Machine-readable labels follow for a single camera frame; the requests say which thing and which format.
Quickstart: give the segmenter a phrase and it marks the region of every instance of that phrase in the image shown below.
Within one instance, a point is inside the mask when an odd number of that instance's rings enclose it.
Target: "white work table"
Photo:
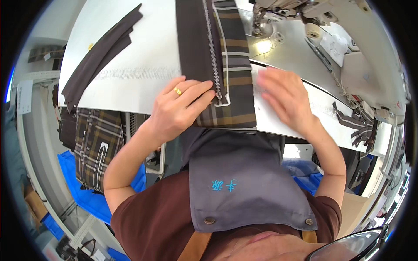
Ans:
[[[241,2],[237,1],[239,8],[251,8],[246,3],[241,6]],[[170,79],[181,75],[175,0],[87,0],[74,24],[64,54],[59,80],[60,106],[64,105],[62,89],[87,54],[89,45],[96,43],[139,3],[143,4],[140,8],[143,17],[133,26],[130,34],[132,43],[109,62],[86,88],[79,107],[151,114],[154,99],[160,90]],[[303,29],[297,24],[301,22],[287,23],[291,25],[285,29],[288,45],[277,45],[268,55],[254,57],[254,60],[293,70],[301,78],[314,83],[316,86],[305,83],[312,112],[338,146],[364,152],[364,146],[355,148],[351,145],[354,140],[351,134],[355,130],[340,125],[333,112],[332,103],[336,101],[339,110],[345,115],[351,115],[351,109],[340,101],[345,100],[339,97],[333,77],[309,48],[304,35],[292,35],[293,28],[298,29],[297,34],[300,33],[300,28]],[[295,45],[299,38],[303,43]],[[250,40],[249,43],[251,57],[259,54]],[[293,53],[290,51],[291,46],[294,46]],[[259,67],[253,66],[254,80]],[[302,138],[280,122],[270,106],[261,100],[256,85],[254,94],[257,130]]]

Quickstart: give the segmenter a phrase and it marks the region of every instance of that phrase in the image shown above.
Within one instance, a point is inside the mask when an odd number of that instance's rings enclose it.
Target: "apron snap button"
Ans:
[[[205,218],[205,224],[212,225],[213,223],[215,223],[215,218],[213,217]]]

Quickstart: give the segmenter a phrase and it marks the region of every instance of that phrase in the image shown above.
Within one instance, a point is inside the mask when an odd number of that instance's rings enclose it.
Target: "metal zipper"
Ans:
[[[212,59],[212,68],[213,68],[213,75],[215,77],[215,87],[216,87],[216,93],[215,96],[218,98],[218,104],[221,105],[223,98],[221,94],[221,84],[219,82],[219,73],[218,73],[218,66],[216,63],[216,56],[215,56],[215,46],[213,44],[213,38],[212,38],[212,29],[210,26],[210,20],[209,20],[209,10],[206,3],[206,0],[202,0],[203,8],[205,11],[205,19],[206,19],[206,29],[208,32],[208,39],[209,39],[209,49],[210,49],[210,56]]]

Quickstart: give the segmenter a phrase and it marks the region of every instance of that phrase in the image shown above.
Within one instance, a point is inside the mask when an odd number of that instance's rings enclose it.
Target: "brown t-shirt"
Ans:
[[[318,243],[330,243],[341,226],[341,209],[329,197],[304,191],[318,223]],[[176,261],[194,232],[189,202],[189,172],[162,179],[125,200],[113,213],[110,225],[132,261]],[[211,261],[232,239],[264,231],[301,232],[286,225],[251,225],[215,232],[201,261]]]

